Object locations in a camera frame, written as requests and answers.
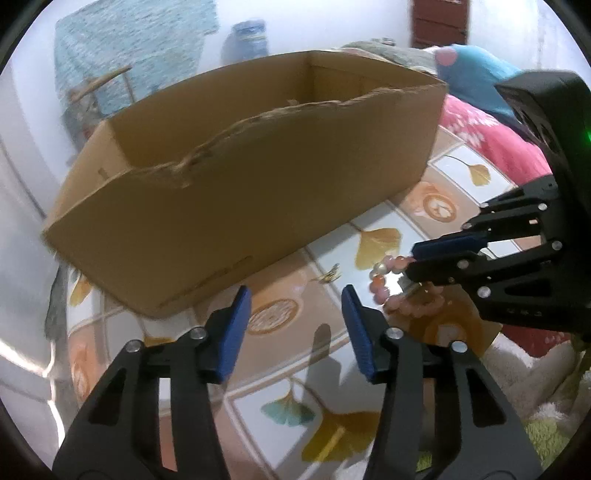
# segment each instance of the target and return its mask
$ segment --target metal screw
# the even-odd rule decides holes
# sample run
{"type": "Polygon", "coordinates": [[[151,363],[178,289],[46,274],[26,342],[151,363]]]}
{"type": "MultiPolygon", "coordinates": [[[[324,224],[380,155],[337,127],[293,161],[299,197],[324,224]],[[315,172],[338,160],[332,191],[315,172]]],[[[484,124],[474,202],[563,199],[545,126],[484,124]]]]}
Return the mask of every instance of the metal screw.
{"type": "Polygon", "coordinates": [[[139,352],[142,349],[142,342],[140,340],[130,340],[125,344],[125,350],[129,353],[139,352]]]}
{"type": "Polygon", "coordinates": [[[476,294],[482,299],[487,299],[491,296],[491,290],[488,287],[480,287],[476,294]]]}
{"type": "Polygon", "coordinates": [[[207,336],[207,330],[203,327],[194,327],[191,329],[189,336],[193,340],[203,340],[207,336]]]}
{"type": "Polygon", "coordinates": [[[395,327],[390,327],[386,330],[386,337],[391,338],[392,340],[400,340],[404,336],[404,332],[395,327]]]}
{"type": "Polygon", "coordinates": [[[468,351],[468,346],[464,342],[456,340],[452,343],[452,350],[456,353],[466,353],[468,351]]]}

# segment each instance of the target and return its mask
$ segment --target blue gripper pad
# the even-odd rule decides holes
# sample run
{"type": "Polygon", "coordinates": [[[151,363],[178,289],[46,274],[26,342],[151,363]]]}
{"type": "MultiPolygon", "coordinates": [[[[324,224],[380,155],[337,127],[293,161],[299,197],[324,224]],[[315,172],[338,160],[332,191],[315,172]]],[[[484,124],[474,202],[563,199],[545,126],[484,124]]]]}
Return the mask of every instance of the blue gripper pad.
{"type": "Polygon", "coordinates": [[[417,261],[425,261],[466,251],[478,253],[487,245],[487,232],[451,233],[415,244],[413,257],[417,261]]]}
{"type": "Polygon", "coordinates": [[[369,382],[376,383],[381,370],[389,368],[389,354],[379,345],[388,322],[381,312],[361,305],[353,285],[343,289],[341,311],[359,370],[369,382]]]}
{"type": "Polygon", "coordinates": [[[227,380],[236,365],[248,319],[251,317],[251,303],[251,291],[243,285],[231,306],[213,312],[207,320],[206,329],[212,334],[214,341],[217,341],[216,376],[220,383],[227,380]]]}

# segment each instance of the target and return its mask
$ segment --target light blue cloth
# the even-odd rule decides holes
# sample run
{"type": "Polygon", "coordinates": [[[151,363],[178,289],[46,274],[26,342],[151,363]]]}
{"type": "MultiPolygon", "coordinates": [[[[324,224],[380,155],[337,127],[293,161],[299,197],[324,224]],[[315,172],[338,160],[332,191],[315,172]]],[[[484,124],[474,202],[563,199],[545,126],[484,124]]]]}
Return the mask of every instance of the light blue cloth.
{"type": "MultiPolygon", "coordinates": [[[[99,0],[56,24],[56,89],[128,64],[136,100],[197,73],[204,37],[219,28],[214,0],[99,0]]],[[[131,101],[121,76],[96,91],[112,115],[131,101]]]]}
{"type": "Polygon", "coordinates": [[[521,70],[484,48],[455,44],[444,48],[453,48],[457,52],[456,61],[448,66],[440,64],[436,53],[437,76],[449,84],[449,93],[494,116],[499,122],[522,130],[513,110],[495,89],[496,83],[514,77],[521,70]]]}

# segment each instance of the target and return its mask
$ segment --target brown cardboard box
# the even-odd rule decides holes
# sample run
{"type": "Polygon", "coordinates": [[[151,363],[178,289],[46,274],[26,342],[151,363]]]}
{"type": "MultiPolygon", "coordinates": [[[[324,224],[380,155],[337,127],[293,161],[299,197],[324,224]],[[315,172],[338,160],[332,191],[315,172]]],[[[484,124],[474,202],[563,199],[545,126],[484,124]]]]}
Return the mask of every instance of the brown cardboard box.
{"type": "Polygon", "coordinates": [[[421,178],[445,85],[341,52],[247,61],[99,125],[44,230],[138,313],[175,313],[421,178]]]}

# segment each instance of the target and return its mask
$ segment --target patterned tablecloth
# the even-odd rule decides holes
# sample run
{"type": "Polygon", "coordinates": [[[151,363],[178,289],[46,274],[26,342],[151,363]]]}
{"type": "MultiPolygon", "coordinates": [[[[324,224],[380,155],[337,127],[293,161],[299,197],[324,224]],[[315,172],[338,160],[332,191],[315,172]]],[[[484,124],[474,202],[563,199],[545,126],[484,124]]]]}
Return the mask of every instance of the patterned tablecloth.
{"type": "MultiPolygon", "coordinates": [[[[340,314],[340,292],[353,284],[363,304],[378,307],[368,274],[384,254],[408,255],[413,245],[458,231],[478,204],[513,188],[492,164],[441,129],[423,181],[412,191],[375,206],[305,248],[245,280],[252,316],[235,371],[210,396],[233,478],[326,479],[363,458],[379,420],[383,385],[371,386],[357,369],[340,314]]],[[[521,245],[527,247],[527,241],[521,245]]],[[[520,249],[496,242],[487,254],[520,249]]],[[[400,291],[397,275],[388,287],[400,291]]],[[[168,342],[227,306],[238,286],[163,320],[142,318],[70,274],[67,323],[72,376],[82,402],[130,339],[168,342]]],[[[395,314],[392,325],[447,345],[464,339],[479,355],[500,330],[484,322],[459,287],[444,292],[434,317],[395,314]]],[[[426,391],[432,387],[426,383],[426,391]]],[[[426,411],[432,405],[426,400],[426,411]]],[[[161,381],[160,433],[164,466],[174,469],[170,382],[161,381]]]]}

